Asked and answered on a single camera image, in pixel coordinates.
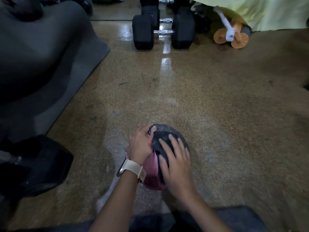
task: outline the hand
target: hand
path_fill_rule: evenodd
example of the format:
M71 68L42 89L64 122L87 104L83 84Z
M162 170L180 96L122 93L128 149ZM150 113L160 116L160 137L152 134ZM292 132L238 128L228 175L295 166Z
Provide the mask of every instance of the hand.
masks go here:
M153 126L151 129L151 135L148 135L148 131L152 125L153 124L148 124L139 127L132 135L130 135L129 146L125 149L129 154L129 160L132 160L141 166L143 166L152 153L150 141L153 138L154 131L157 131L156 126Z
M170 166L168 168L165 159L160 155L160 167L164 181L171 194L185 204L187 199L197 194L192 178L190 154L188 149L184 148L180 138L177 141L171 134L168 138L172 142L175 155L168 144L162 139L159 139L162 148L168 156Z

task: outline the yellow cloth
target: yellow cloth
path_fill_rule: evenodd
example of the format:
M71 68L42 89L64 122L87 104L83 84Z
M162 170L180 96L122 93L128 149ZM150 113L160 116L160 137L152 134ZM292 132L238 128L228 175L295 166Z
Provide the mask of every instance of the yellow cloth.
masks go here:
M227 18L237 13L253 31L306 28L309 0L194 0L219 6Z

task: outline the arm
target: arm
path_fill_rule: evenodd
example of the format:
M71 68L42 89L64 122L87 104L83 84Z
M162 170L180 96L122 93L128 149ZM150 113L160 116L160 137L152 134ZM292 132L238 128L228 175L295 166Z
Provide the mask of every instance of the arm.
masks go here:
M177 141L172 135L169 139L175 155L163 140L159 140L168 156L169 168L162 156L159 156L159 161L169 191L187 207L203 232L232 232L196 191L188 149L184 148L181 139Z
M130 135L129 146L126 148L126 152L130 154L129 159L141 166L152 153L149 142L152 139L153 132L156 131L156 127L152 128L149 136L147 132L151 126L152 124L142 126L133 135ZM125 170L89 232L127 232L137 184L136 174Z

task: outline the white handle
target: white handle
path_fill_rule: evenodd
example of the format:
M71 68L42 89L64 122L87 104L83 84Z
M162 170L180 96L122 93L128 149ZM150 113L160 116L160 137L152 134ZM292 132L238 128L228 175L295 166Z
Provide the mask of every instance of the white handle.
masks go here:
M214 7L214 12L216 12L220 16L222 23L227 29L225 36L226 41L232 41L235 36L235 28L231 26L230 22L227 20L227 18L224 16L218 6Z

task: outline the orange wheel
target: orange wheel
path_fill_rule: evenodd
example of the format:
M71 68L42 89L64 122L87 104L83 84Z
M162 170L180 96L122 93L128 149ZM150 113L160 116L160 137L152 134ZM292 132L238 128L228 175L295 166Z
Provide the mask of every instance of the orange wheel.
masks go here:
M217 44L223 44L226 43L226 28L220 28L217 30L214 34L214 42Z
M249 41L249 36L245 33L241 33L240 34L240 40L236 40L234 38L234 40L232 40L232 42L231 42L231 45L235 49L241 49L241 48L245 47L246 44L248 44L248 41Z

